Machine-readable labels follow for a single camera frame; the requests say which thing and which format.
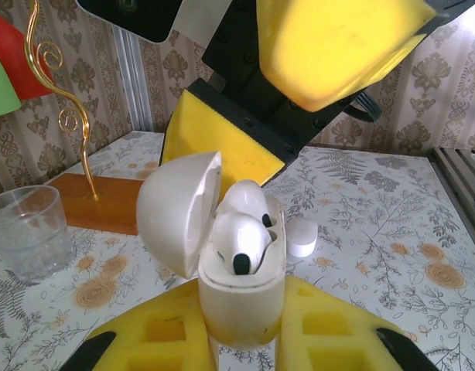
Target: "water glass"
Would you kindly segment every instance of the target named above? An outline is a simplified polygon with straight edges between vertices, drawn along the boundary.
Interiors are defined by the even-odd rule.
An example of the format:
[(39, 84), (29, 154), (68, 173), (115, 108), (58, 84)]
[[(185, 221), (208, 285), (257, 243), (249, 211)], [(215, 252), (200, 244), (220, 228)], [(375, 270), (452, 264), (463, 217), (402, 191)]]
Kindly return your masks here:
[(0, 258), (24, 281), (49, 277), (71, 262), (73, 246), (57, 189), (31, 185), (0, 194)]

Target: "white earbud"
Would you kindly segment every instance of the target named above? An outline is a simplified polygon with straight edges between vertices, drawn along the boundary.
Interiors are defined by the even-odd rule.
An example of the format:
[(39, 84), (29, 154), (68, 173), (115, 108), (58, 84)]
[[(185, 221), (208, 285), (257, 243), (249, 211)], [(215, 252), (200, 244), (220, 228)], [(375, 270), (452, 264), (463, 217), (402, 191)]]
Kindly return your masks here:
[(272, 242), (263, 222), (245, 213), (217, 214), (211, 238), (231, 274), (254, 274)]
[(217, 207), (217, 214), (232, 212), (251, 215), (262, 221), (266, 227), (272, 226), (263, 189), (252, 180), (241, 180), (234, 183)]

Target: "gold swirl wire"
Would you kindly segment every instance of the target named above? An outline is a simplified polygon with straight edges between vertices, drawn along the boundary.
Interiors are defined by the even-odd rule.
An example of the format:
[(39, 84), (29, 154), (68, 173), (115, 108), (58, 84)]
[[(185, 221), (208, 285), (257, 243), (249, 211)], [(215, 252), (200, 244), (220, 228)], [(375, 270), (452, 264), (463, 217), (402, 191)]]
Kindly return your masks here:
[(88, 145), (90, 144), (90, 120), (83, 103), (72, 93), (56, 87), (53, 81), (43, 71), (39, 62), (39, 56), (43, 56), (43, 60), (47, 67), (51, 70), (58, 70), (63, 65), (63, 54), (56, 43), (51, 41), (43, 41), (36, 48), (36, 53), (33, 51), (33, 40), (35, 38), (36, 25), (39, 17), (39, 0), (29, 1), (31, 14), (29, 16), (28, 29), (26, 32), (26, 41), (24, 45), (26, 60), (29, 68), (35, 75), (36, 79), (47, 89), (55, 94), (70, 100), (72, 106), (65, 107), (59, 113), (59, 127), (60, 130), (70, 134), (75, 132), (79, 125), (82, 127), (82, 138), (80, 156), (81, 164), (83, 165), (84, 174), (86, 175), (90, 190), (94, 199), (98, 199), (97, 190), (94, 184), (93, 174), (91, 173), (88, 162)]

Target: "case lid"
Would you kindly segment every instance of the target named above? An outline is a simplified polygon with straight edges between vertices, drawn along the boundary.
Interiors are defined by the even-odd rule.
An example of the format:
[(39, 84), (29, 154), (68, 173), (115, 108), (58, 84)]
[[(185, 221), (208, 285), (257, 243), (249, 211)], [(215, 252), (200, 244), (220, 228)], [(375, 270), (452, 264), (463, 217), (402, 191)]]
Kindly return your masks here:
[(190, 279), (214, 220), (220, 193), (220, 152), (161, 165), (143, 183), (136, 205), (139, 235), (150, 254)]

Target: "green lamp shade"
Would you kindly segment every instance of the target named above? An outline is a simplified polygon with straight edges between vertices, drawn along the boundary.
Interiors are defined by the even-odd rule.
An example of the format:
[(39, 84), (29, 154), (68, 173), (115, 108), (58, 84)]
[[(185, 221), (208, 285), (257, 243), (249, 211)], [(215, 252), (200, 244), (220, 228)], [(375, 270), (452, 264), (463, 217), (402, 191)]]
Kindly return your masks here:
[(20, 107), (21, 101), (18, 94), (16, 94), (11, 80), (5, 73), (4, 67), (0, 64), (0, 115), (13, 112)]

